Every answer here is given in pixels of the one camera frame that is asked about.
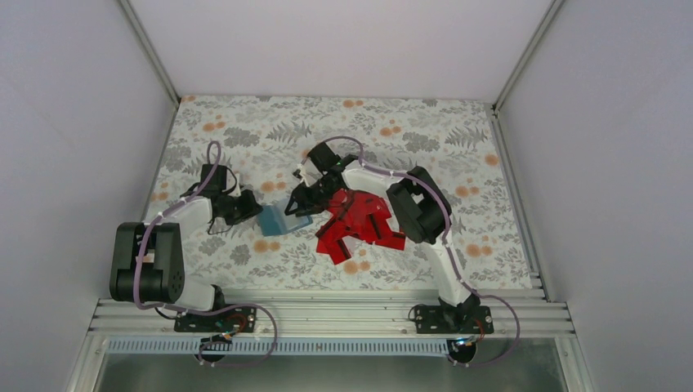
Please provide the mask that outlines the teal card holder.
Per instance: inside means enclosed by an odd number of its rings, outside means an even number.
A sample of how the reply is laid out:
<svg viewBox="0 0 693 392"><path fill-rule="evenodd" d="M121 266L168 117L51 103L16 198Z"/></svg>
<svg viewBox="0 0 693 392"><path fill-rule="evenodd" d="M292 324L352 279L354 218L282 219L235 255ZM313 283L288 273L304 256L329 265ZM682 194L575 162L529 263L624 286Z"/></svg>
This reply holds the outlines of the teal card holder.
<svg viewBox="0 0 693 392"><path fill-rule="evenodd" d="M287 216L284 211L287 204L288 198L284 198L271 205L262 205L256 218L263 236L286 235L313 223L310 216Z"/></svg>

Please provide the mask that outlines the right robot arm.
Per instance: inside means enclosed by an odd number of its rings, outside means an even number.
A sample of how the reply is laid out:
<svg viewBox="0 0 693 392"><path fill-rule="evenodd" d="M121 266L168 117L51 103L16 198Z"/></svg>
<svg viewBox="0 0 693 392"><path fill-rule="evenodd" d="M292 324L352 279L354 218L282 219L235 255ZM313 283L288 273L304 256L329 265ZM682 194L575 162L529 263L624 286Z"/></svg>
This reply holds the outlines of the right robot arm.
<svg viewBox="0 0 693 392"><path fill-rule="evenodd" d="M309 151L293 172L299 181L289 196L286 216L330 218L316 232L317 252L335 265L351 259L349 238L402 250L410 241L422 247L438 288L444 325L463 332L474 321L479 296L465 287L449 237L452 209L426 169L376 167L361 154L341 157L326 142Z"/></svg>

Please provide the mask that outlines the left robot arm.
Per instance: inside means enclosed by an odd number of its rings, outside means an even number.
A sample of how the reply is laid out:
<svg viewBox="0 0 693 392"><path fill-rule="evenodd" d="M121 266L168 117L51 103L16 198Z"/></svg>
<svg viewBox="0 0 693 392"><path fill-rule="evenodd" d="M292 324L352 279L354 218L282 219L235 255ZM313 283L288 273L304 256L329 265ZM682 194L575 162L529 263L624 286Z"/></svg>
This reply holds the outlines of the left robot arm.
<svg viewBox="0 0 693 392"><path fill-rule="evenodd" d="M186 275L184 240L217 219L228 226L243 223L263 208L252 190L227 179L232 170L205 163L194 183L166 210L148 221L125 222L116 230L110 271L110 295L140 309L167 307L194 314L206 330L227 320L221 289Z"/></svg>

